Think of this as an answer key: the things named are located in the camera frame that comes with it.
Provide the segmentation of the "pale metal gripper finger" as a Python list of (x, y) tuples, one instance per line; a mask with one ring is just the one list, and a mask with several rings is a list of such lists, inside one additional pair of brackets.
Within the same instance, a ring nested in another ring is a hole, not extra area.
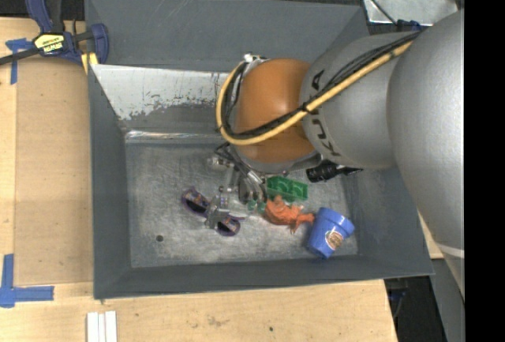
[(234, 201), (222, 194), (214, 196), (214, 205), (219, 212), (232, 212), (236, 209)]
[(229, 212), (226, 210), (211, 210), (206, 214), (204, 225), (213, 230), (227, 230), (228, 226), (225, 221), (228, 216)]

